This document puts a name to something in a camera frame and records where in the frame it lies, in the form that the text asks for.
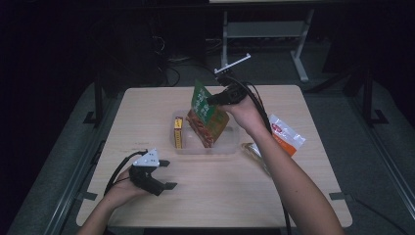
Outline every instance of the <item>hand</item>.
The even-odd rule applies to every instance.
[[[250,96],[245,97],[239,104],[219,106],[219,109],[230,113],[250,136],[261,129],[266,130],[262,117]]]
[[[112,209],[116,209],[138,196],[149,195],[147,191],[136,187],[131,182],[128,171],[129,168],[118,176],[115,184],[104,197],[104,200]]]

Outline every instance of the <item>transparent tray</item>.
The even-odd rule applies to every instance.
[[[229,116],[228,124],[212,148],[205,148],[201,139],[190,127],[186,120],[189,111],[176,111],[172,115],[170,126],[170,143],[179,155],[226,155],[234,154],[238,148],[240,136],[239,125]],[[174,120],[176,117],[183,117],[182,127],[182,149],[176,149],[174,145]]]

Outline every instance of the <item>yellow box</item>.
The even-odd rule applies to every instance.
[[[176,149],[182,149],[182,127],[183,127],[183,117],[176,117],[174,119],[174,144]]]

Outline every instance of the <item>forearm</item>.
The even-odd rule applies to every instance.
[[[296,225],[303,234],[344,234],[324,195],[278,145],[265,128],[252,134],[272,179]]]
[[[94,211],[91,212],[82,227],[77,232],[78,235],[104,234],[107,223],[115,210],[113,207],[109,206],[108,202],[105,200],[107,199],[104,198],[97,205]]]

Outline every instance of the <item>table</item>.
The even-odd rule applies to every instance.
[[[109,178],[128,155],[157,148],[168,167],[154,171],[161,182],[177,182],[159,197],[149,195],[117,209],[109,226],[130,227],[284,227],[280,198],[271,178],[238,148],[231,155],[177,155],[169,140],[172,114],[190,109],[193,87],[131,88],[120,104],[76,222],[81,225],[103,197]],[[212,94],[223,87],[207,88]],[[341,192],[301,91],[294,85],[261,85],[257,90],[268,114],[275,114],[306,138],[293,155],[329,199],[343,227],[352,223],[346,202],[330,200]],[[252,142],[240,131],[241,143]]]

